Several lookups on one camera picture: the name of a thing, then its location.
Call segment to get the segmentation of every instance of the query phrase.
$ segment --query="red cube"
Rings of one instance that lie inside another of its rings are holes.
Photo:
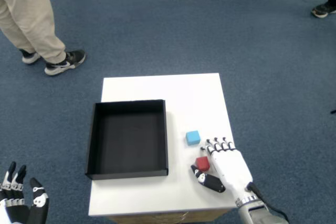
[[[209,164],[208,157],[198,157],[196,159],[196,166],[202,172],[209,170],[210,164]]]

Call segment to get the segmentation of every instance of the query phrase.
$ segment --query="blue carpet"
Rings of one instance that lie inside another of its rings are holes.
[[[103,78],[219,72],[236,145],[264,195],[292,224],[333,223],[336,16],[310,15],[324,1],[51,0],[57,35],[89,57],[50,78],[0,34],[0,174],[27,164],[51,197],[48,223],[109,223],[88,217],[84,176]]]

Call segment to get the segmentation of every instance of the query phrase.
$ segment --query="table top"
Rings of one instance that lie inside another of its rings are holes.
[[[229,192],[200,185],[190,165],[206,153],[207,138],[233,141],[219,74],[104,78],[102,102],[166,101],[169,175],[94,180],[90,216],[153,214],[235,207]],[[198,130],[202,142],[188,146],[185,134]]]

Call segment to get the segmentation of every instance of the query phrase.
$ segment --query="white shoe sole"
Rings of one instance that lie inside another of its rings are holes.
[[[323,15],[318,15],[318,14],[316,14],[315,10],[312,10],[311,13],[312,13],[316,18],[325,18],[325,17],[327,17],[329,14],[336,13],[336,10],[334,10],[333,12],[330,12],[330,13],[323,14]]]
[[[86,58],[86,54],[84,55],[83,59],[75,65],[70,65],[69,67],[66,67],[66,68],[55,68],[53,70],[49,70],[49,69],[45,68],[44,72],[49,76],[58,75],[58,74],[63,73],[65,71],[69,70],[69,69],[75,69],[76,67],[78,67],[79,65],[81,65],[85,61],[85,58]]]
[[[29,64],[33,64],[39,58],[41,58],[41,56],[38,53],[35,53],[34,56],[29,59],[22,57],[22,62],[29,65]]]

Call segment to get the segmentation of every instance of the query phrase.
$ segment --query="robot wrist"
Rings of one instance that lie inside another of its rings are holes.
[[[240,207],[242,207],[242,206],[244,206],[246,204],[249,204],[249,203],[254,202],[254,201],[259,201],[259,200],[260,199],[256,195],[250,195],[250,196],[247,196],[247,197],[242,198],[242,199],[237,198],[237,200],[236,200],[236,206],[238,208],[240,208]]]

